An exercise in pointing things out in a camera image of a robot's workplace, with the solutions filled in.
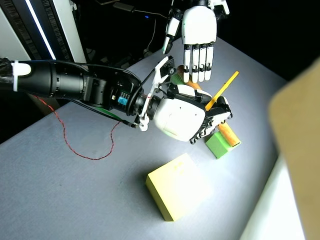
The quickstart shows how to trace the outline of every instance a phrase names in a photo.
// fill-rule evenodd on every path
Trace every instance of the yellow box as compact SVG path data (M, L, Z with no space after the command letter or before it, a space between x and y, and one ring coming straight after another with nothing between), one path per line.
M211 193L187 153L149 173L145 184L165 221L176 221Z

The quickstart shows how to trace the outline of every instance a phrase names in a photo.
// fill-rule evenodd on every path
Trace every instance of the blue sticker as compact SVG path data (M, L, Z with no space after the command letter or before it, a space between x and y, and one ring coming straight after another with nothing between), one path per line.
M122 97L122 96L120 96L120 97L118 98L118 103L120 103L120 104L122 104L122 105L127 105L127 102L128 102L128 99L126 99L126 98L124 98L124 97Z

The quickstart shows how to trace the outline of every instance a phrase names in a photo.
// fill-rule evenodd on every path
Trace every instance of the gray table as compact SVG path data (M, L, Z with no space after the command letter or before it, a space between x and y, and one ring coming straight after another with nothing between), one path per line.
M177 141L153 123L147 132L121 124L112 155L86 160L67 148L50 114L0 145L0 238L239 239L277 158L267 107L285 81L221 39L214 51L211 80L201 86L214 94L240 71L224 95L234 116L229 125L242 145L216 160L203 141ZM170 54L182 64L180 39ZM143 79L162 57L158 51L130 70ZM92 157L109 151L114 121L74 103L58 113L76 150ZM146 176L185 152L212 185L213 197L177 222L164 222Z

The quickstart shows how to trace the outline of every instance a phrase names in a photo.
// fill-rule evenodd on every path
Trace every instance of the yellow stick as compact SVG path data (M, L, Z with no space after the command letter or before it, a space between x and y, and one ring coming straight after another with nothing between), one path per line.
M236 71L228 81L222 86L222 88L214 95L214 97L211 99L211 101L205 106L205 110L209 111L211 107L214 105L214 103L217 101L218 97L221 96L221 94L229 87L230 83L238 76L239 72Z

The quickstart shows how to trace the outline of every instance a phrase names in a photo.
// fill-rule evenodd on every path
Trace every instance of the robotic arm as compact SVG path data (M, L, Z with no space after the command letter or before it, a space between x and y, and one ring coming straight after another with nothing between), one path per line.
M142 88L155 72L151 90ZM214 128L232 117L228 101L218 98L206 111L211 96L187 85L168 80L175 74L174 59L165 57L149 76L140 82L130 71L109 66L58 60L10 61L0 58L0 84L15 92L26 92L45 98L80 100L107 110L116 109L137 116L131 127L148 129L149 120L165 134L180 141L190 141L210 134ZM156 95L163 92L163 97Z
M184 13L174 8L172 1L162 51L163 54L170 51L182 20L185 83L189 81L190 71L194 83L210 80L217 38L215 6L222 6L226 15L230 13L226 0L191 0Z

